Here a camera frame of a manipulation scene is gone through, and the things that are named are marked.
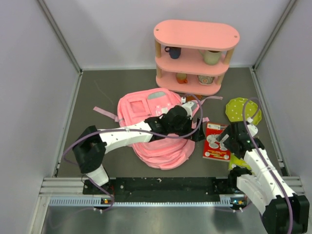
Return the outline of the red cartoon book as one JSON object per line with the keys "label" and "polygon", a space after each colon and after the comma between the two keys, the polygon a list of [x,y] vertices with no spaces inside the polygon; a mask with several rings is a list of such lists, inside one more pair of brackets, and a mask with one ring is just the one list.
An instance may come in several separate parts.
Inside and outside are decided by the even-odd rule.
{"label": "red cartoon book", "polygon": [[225,147],[223,142],[217,141],[218,136],[226,127],[227,125],[223,124],[207,123],[203,158],[230,162],[230,151]]}

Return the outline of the pink student backpack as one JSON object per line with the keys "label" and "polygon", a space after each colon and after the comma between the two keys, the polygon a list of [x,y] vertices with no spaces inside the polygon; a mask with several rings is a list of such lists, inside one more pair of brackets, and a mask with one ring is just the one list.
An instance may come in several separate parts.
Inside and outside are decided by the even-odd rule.
{"label": "pink student backpack", "polygon": [[[94,107],[93,110],[110,117],[124,127],[139,123],[148,117],[157,117],[181,104],[181,97],[177,93],[165,88],[155,88],[126,94],[118,102],[116,115],[99,107]],[[170,170],[188,160],[195,149],[195,142],[184,138],[164,138],[130,146],[149,167]]]}

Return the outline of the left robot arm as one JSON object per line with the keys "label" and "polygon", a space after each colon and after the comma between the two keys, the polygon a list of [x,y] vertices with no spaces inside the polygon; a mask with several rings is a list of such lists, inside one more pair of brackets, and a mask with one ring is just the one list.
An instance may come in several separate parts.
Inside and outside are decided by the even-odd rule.
{"label": "left robot arm", "polygon": [[102,166],[104,155],[115,149],[135,143],[148,143],[164,138],[185,138],[194,142],[204,140],[203,117],[193,128],[193,109],[191,102],[177,105],[167,113],[129,126],[99,130],[88,127],[78,140],[71,145],[76,162],[99,193],[109,191],[111,182]]}

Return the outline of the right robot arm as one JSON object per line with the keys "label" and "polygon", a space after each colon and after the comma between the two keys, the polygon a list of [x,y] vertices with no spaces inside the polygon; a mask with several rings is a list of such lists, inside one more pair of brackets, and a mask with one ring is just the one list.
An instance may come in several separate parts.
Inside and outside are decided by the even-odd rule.
{"label": "right robot arm", "polygon": [[310,203],[298,195],[271,163],[265,146],[256,138],[258,129],[246,121],[230,123],[217,140],[250,169],[235,167],[228,177],[233,193],[243,192],[258,209],[269,234],[305,234]]}

